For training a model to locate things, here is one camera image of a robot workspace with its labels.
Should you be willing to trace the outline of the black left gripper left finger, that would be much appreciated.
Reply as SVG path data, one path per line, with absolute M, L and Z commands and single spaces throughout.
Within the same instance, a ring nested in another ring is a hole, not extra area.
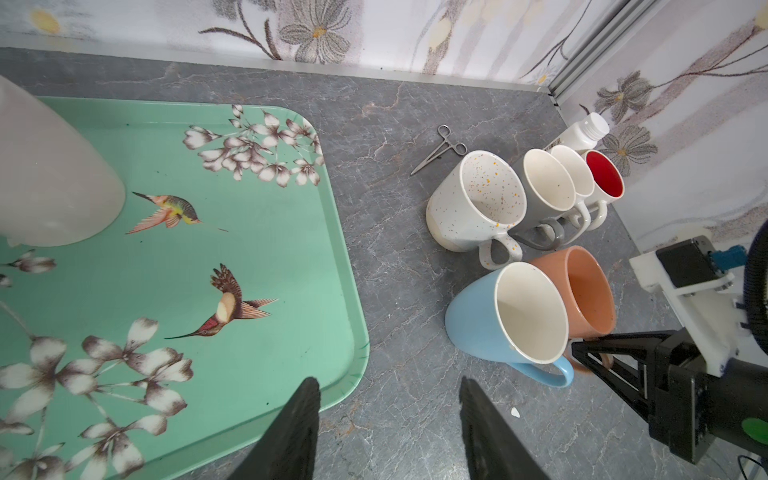
M 307 377 L 229 479 L 312 479 L 320 400 L 318 380 Z

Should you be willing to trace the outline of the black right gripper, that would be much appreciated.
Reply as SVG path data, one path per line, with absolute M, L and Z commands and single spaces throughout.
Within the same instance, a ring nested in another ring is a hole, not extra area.
M 643 421 L 652 438 L 697 463 L 721 439 L 767 456 L 767 369 L 732 358 L 719 376 L 686 330 L 574 340 L 571 357 Z

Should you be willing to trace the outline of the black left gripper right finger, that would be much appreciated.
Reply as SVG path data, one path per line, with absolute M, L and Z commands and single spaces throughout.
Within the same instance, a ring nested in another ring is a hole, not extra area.
M 471 479 L 548 479 L 474 379 L 462 378 L 459 399 Z

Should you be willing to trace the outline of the cream mug with orange handle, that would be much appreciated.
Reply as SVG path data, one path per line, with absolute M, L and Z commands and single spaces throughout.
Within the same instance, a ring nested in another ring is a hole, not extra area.
M 606 336 L 617 313 L 608 279 L 595 257 L 581 246 L 546 254 L 531 264 L 558 289 L 568 314 L 569 340 Z

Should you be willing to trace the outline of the light blue mug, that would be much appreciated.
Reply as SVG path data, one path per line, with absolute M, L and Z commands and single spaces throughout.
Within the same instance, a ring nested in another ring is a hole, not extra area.
M 509 264 L 474 281 L 449 304 L 445 328 L 468 355 L 504 363 L 550 387 L 572 384 L 564 357 L 569 320 L 562 297 L 536 266 Z

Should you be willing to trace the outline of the green plastic tray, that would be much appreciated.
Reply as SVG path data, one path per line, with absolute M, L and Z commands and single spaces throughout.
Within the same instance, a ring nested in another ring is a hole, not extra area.
M 104 231 L 1 249 L 1 475 L 172 479 L 369 344 L 319 136 L 274 106 L 50 97 L 126 188 Z

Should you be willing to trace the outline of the white mug with red inside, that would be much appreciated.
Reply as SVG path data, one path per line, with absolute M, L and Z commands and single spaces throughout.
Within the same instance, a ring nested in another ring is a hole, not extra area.
M 617 167 L 601 152 L 588 150 L 582 157 L 594 181 L 594 191 L 585 200 L 591 218 L 588 230 L 592 231 L 600 228 L 606 220 L 608 205 L 624 196 L 625 184 Z

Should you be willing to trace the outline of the grey mug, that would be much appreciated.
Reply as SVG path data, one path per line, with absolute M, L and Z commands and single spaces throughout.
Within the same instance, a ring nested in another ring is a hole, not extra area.
M 531 149 L 513 166 L 524 187 L 526 213 L 508 234 L 523 245 L 540 251 L 555 250 L 564 242 L 565 232 L 557 218 L 576 202 L 573 180 L 566 168 L 551 154 Z M 522 234 L 535 227 L 548 226 L 554 239 L 546 244 L 526 240 Z

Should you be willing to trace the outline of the beige mug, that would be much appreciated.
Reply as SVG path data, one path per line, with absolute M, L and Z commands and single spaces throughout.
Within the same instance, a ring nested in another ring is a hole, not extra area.
M 502 268 L 523 258 L 508 231 L 527 212 L 524 186 L 513 168 L 483 150 L 467 153 L 430 197 L 426 224 L 433 239 L 453 252 L 479 250 L 481 265 Z

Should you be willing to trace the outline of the pink mug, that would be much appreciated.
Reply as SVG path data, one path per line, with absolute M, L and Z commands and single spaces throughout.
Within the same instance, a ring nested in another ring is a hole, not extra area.
M 126 190 L 116 171 L 68 122 L 1 79 L 1 236 L 56 247 L 113 223 Z

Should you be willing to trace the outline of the white cream mug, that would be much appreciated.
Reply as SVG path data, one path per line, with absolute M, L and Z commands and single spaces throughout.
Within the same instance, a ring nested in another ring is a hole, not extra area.
M 575 187 L 574 206 L 558 217 L 558 221 L 562 225 L 570 222 L 577 229 L 573 236 L 563 241 L 564 245 L 569 245 L 591 226 L 592 217 L 586 200 L 594 193 L 594 177 L 586 161 L 570 147 L 556 145 L 549 153 L 566 169 Z

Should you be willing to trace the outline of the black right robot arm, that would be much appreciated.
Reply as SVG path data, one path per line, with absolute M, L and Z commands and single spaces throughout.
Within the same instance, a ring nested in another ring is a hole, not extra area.
M 716 438 L 767 456 L 767 229 L 749 248 L 698 236 L 634 257 L 641 287 L 662 292 L 679 330 L 576 341 L 574 359 L 697 463 Z

